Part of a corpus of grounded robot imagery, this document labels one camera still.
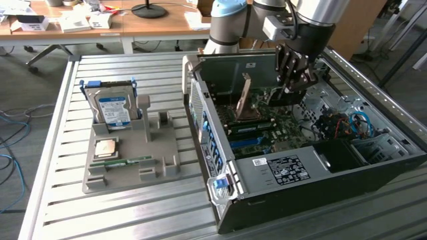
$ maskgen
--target metal table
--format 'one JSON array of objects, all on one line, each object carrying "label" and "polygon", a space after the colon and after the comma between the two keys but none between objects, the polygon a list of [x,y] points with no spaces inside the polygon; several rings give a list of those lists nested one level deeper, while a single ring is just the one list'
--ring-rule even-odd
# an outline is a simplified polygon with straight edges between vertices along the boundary
[{"label": "metal table", "polygon": [[[199,176],[119,192],[81,192],[92,123],[79,81],[138,80],[150,94],[150,114],[170,110],[179,157],[198,165],[182,93],[183,56],[196,52],[96,55],[69,59],[36,173],[20,240],[49,239],[406,239],[427,229],[427,165],[395,178],[379,191],[275,220],[216,234],[214,211]],[[352,68],[360,81],[370,80]],[[354,90],[340,77],[331,82],[343,94]],[[375,94],[375,85],[367,89]],[[390,98],[395,114],[418,130],[418,122]],[[426,128],[418,135],[426,139]]]}]

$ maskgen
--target sticker label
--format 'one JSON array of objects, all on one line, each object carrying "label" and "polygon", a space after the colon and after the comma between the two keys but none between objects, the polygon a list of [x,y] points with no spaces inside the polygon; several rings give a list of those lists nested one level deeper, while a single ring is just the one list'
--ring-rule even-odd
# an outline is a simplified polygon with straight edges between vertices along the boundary
[{"label": "sticker label", "polygon": [[299,156],[286,156],[267,161],[278,184],[291,184],[310,179],[308,172],[303,166]]},{"label": "sticker label", "polygon": [[270,128],[272,126],[271,122],[258,125],[259,129]]},{"label": "sticker label", "polygon": [[116,163],[116,164],[111,164],[111,165],[106,165],[106,168],[119,168],[119,167],[123,167],[126,166],[127,164],[123,162],[123,163]]},{"label": "sticker label", "polygon": [[246,64],[246,68],[247,68],[247,69],[252,69],[252,68],[255,68],[255,66],[256,66],[256,63],[255,63],[255,62],[248,62],[248,63]]},{"label": "sticker label", "polygon": [[131,123],[130,111],[126,109],[127,99],[123,96],[99,99],[100,111],[111,129],[124,128]]},{"label": "sticker label", "polygon": [[239,129],[238,133],[248,132],[248,131],[254,131],[254,130],[256,130],[256,127],[248,127],[248,128]]},{"label": "sticker label", "polygon": [[266,165],[267,164],[267,158],[258,158],[258,159],[252,159],[254,165],[255,166],[260,166],[260,165]]}]

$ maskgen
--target barcode label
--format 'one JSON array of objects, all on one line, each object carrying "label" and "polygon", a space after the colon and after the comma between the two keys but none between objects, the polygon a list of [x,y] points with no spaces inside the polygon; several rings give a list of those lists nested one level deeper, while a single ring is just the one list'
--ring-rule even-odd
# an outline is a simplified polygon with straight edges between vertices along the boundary
[{"label": "barcode label", "polygon": [[248,131],[254,131],[254,130],[256,130],[256,127],[248,127],[248,128],[244,128],[244,129],[239,129],[238,133],[248,132]]},{"label": "barcode label", "polygon": [[252,69],[252,68],[255,68],[256,67],[256,63],[255,62],[248,62],[247,64],[246,64],[246,68],[247,69]]},{"label": "barcode label", "polygon": [[258,128],[259,128],[259,129],[264,129],[264,128],[270,128],[271,126],[272,126],[272,123],[268,122],[268,123],[264,123],[264,124],[258,125]]},{"label": "barcode label", "polygon": [[259,166],[259,165],[266,165],[267,164],[267,158],[258,158],[258,159],[252,159],[254,165]]}]

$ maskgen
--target white box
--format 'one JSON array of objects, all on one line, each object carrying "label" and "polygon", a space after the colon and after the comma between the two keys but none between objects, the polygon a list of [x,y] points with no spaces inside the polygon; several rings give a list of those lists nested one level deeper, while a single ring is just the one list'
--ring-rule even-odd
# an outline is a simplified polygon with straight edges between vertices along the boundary
[{"label": "white box", "polygon": [[92,15],[88,24],[94,29],[110,29],[112,26],[112,14],[102,13],[99,15]]},{"label": "white box", "polygon": [[63,33],[72,33],[84,30],[91,30],[91,25],[84,16],[61,16],[59,18],[59,25]]},{"label": "white box", "polygon": [[23,31],[45,31],[48,29],[49,19],[44,17],[40,23],[25,23],[20,22],[20,28]]}]

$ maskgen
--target gray carpet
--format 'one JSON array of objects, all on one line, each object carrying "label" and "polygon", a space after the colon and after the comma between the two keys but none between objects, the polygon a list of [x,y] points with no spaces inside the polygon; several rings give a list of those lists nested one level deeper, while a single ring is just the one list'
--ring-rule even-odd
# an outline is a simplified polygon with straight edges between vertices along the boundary
[{"label": "gray carpet", "polygon": [[[375,36],[380,27],[384,25],[384,20],[378,20],[375,27],[371,29],[370,34]],[[420,32],[414,30],[399,45],[396,51],[388,54],[390,59],[376,58],[372,62],[367,63],[372,68],[376,68],[376,74],[382,78],[394,63],[402,56],[403,52],[408,49],[412,41],[416,39]],[[158,41],[151,41],[147,44],[139,44],[147,50],[152,50]],[[156,49],[156,52],[172,52],[175,50],[175,41],[163,41]],[[203,47],[202,40],[180,41],[180,48],[184,51],[196,50]],[[106,43],[106,51],[99,50],[95,44],[81,44],[69,46],[69,50],[79,55],[102,55],[102,54],[123,54],[120,43]],[[43,50],[43,46],[33,46],[36,51]],[[407,61],[396,76],[387,85],[387,89],[392,97],[408,109],[415,117],[426,124],[427,112],[424,111],[424,104],[427,102],[427,71],[416,71],[410,66],[423,56],[427,50],[427,43],[424,43],[411,59]],[[36,53],[28,53],[23,47],[16,47],[9,56],[0,57],[0,110],[5,111],[15,108],[29,108],[40,104],[55,103],[59,94],[60,83],[67,65],[67,54],[60,50],[52,52],[35,66],[39,67],[40,73],[31,74],[27,71],[24,62]],[[362,63],[355,63],[360,70],[371,76],[374,75]],[[15,120],[24,121],[24,118],[13,118]],[[31,120],[31,133],[17,144],[12,146],[12,151],[20,162],[23,174],[28,186],[32,188],[36,176],[39,160],[41,156],[44,141],[48,133],[51,118],[35,118]],[[0,120],[0,136],[7,138],[19,129],[19,125],[12,125]],[[0,149],[0,154],[7,154],[5,149]],[[4,161],[0,161],[0,167],[4,166]],[[0,179],[4,178],[7,172],[0,171]],[[0,186],[0,208],[4,208],[20,195],[21,185],[17,173],[4,185]],[[23,210],[27,207],[29,193],[25,193],[24,199],[15,205],[13,210]],[[0,214],[0,240],[15,240],[19,236],[24,213]]]}]

